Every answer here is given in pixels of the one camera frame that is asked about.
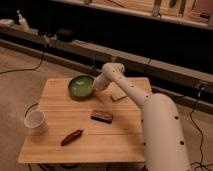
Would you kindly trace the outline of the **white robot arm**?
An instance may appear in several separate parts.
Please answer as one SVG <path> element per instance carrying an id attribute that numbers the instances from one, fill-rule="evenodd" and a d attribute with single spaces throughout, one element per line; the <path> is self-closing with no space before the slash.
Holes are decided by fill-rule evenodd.
<path id="1" fill-rule="evenodd" d="M 191 171 L 179 113 L 174 101 L 162 93 L 149 93 L 124 76 L 121 63 L 105 63 L 93 83 L 103 91 L 114 82 L 140 109 L 148 171 Z"/>

